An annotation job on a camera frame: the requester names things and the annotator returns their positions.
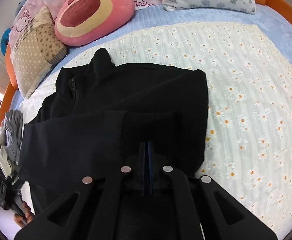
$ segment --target triangular cutout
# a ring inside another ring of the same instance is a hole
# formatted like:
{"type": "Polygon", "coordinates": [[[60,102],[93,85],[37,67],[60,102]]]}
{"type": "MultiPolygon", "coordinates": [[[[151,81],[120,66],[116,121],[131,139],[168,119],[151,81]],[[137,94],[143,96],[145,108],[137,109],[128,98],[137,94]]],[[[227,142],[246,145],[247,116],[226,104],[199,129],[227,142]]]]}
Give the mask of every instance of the triangular cutout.
{"type": "Polygon", "coordinates": [[[214,192],[214,197],[222,211],[226,223],[230,226],[244,219],[244,216],[229,203],[218,191],[214,192]]]}
{"type": "Polygon", "coordinates": [[[61,227],[64,227],[69,219],[69,216],[77,202],[79,194],[73,194],[65,201],[57,210],[55,210],[47,219],[61,227]]]}

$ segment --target blue bed sheet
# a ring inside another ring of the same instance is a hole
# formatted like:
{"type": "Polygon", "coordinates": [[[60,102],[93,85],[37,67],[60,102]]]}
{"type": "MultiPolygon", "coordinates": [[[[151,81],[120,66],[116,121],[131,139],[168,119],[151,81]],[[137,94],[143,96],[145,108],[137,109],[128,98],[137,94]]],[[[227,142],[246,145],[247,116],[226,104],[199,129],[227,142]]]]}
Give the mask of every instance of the blue bed sheet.
{"type": "MultiPolygon", "coordinates": [[[[96,45],[112,41],[133,31],[147,29],[155,26],[171,25],[175,23],[203,21],[203,22],[239,22],[243,24],[256,24],[275,44],[278,50],[292,64],[292,25],[279,13],[268,6],[256,5],[256,14],[246,14],[222,9],[196,8],[181,11],[166,12],[162,5],[148,7],[135,11],[132,19],[118,30],[93,41],[82,47],[69,48],[65,57],[51,73],[66,65],[70,60],[96,45]]],[[[12,102],[12,108],[18,108],[21,95],[17,94],[12,102]]]]}

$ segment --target pink bear pillow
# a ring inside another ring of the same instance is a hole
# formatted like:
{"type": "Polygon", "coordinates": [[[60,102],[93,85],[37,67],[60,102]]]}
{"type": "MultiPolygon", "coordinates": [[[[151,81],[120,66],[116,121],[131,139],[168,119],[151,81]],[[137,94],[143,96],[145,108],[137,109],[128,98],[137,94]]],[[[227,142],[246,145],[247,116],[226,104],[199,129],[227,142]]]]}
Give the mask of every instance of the pink bear pillow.
{"type": "Polygon", "coordinates": [[[134,0],[66,0],[55,33],[64,44],[85,45],[118,29],[133,13],[134,0]]]}

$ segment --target silver screw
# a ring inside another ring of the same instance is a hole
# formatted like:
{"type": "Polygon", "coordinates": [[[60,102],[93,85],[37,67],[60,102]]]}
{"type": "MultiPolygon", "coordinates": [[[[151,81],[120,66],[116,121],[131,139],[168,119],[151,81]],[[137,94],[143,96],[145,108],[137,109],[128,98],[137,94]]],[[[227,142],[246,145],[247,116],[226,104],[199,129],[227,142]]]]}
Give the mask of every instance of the silver screw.
{"type": "Polygon", "coordinates": [[[83,178],[83,183],[84,184],[91,184],[92,182],[93,182],[93,178],[92,177],[87,176],[87,177],[83,178]]]}
{"type": "Polygon", "coordinates": [[[129,166],[123,166],[123,167],[121,167],[121,172],[123,172],[123,173],[128,173],[128,172],[130,172],[132,169],[131,169],[131,167],[129,167],[129,166]]]}
{"type": "Polygon", "coordinates": [[[203,176],[201,178],[202,182],[204,183],[210,183],[212,181],[212,179],[209,176],[203,176]]]}
{"type": "Polygon", "coordinates": [[[173,171],[173,167],[172,166],[169,166],[169,165],[164,166],[163,167],[163,171],[165,171],[165,172],[172,172],[173,171]]]}

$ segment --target hand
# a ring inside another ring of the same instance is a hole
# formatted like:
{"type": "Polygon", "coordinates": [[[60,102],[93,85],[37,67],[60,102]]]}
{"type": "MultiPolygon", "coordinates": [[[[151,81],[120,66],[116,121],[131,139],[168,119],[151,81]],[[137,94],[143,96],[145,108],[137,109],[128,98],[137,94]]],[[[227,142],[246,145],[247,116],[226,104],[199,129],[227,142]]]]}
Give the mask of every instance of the hand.
{"type": "MultiPolygon", "coordinates": [[[[30,207],[27,205],[27,202],[23,201],[23,207],[24,207],[24,211],[25,211],[25,217],[27,219],[27,224],[29,224],[31,221],[33,221],[33,219],[35,218],[35,214],[33,214],[30,211],[30,207]]],[[[14,221],[17,225],[19,225],[21,228],[23,228],[25,225],[22,223],[22,220],[24,220],[24,218],[18,214],[14,215],[14,221]]]]}

